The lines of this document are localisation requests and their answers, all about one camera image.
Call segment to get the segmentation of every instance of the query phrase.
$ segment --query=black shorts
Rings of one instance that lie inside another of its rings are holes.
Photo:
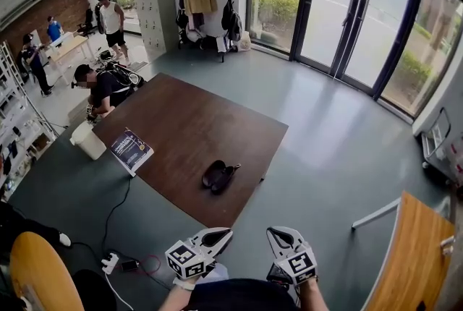
[[[124,45],[124,32],[121,32],[120,30],[117,30],[117,32],[114,32],[110,35],[106,35],[106,41],[108,41],[108,46],[112,48],[114,45]]]

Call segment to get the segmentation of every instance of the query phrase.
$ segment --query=white tank top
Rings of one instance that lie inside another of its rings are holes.
[[[117,14],[116,10],[114,10],[115,6],[115,2],[110,2],[108,7],[100,8],[101,15],[103,15],[104,25],[106,26],[107,35],[117,32],[121,26],[119,14]]]

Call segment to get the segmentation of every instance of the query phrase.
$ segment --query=white cable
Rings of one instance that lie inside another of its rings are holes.
[[[125,302],[125,301],[121,298],[121,296],[119,296],[119,295],[117,294],[117,292],[114,290],[113,286],[112,286],[111,283],[109,282],[108,274],[104,273],[104,277],[106,278],[106,281],[108,282],[109,287],[111,288],[111,290],[114,292],[115,295],[117,295],[117,298],[119,298],[119,299],[121,300],[121,302],[122,302],[123,304],[125,304],[128,308],[130,308],[132,311],[134,311],[133,308],[132,308],[132,306],[130,306],[130,304],[128,304],[127,302]]]

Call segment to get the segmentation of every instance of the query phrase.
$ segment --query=brick wall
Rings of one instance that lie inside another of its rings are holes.
[[[42,43],[50,41],[46,34],[49,15],[54,16],[64,32],[74,32],[78,24],[85,21],[87,6],[87,0],[42,0],[4,28],[0,32],[0,42],[7,40],[16,57],[22,49],[22,37],[26,33],[37,30]]]

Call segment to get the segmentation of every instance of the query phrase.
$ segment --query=power strip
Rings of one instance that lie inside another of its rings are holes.
[[[117,261],[119,261],[119,257],[117,257],[117,254],[109,253],[109,260],[101,260],[101,263],[103,263],[103,267],[101,268],[101,270],[103,270],[104,273],[111,275],[114,268],[116,267]]]

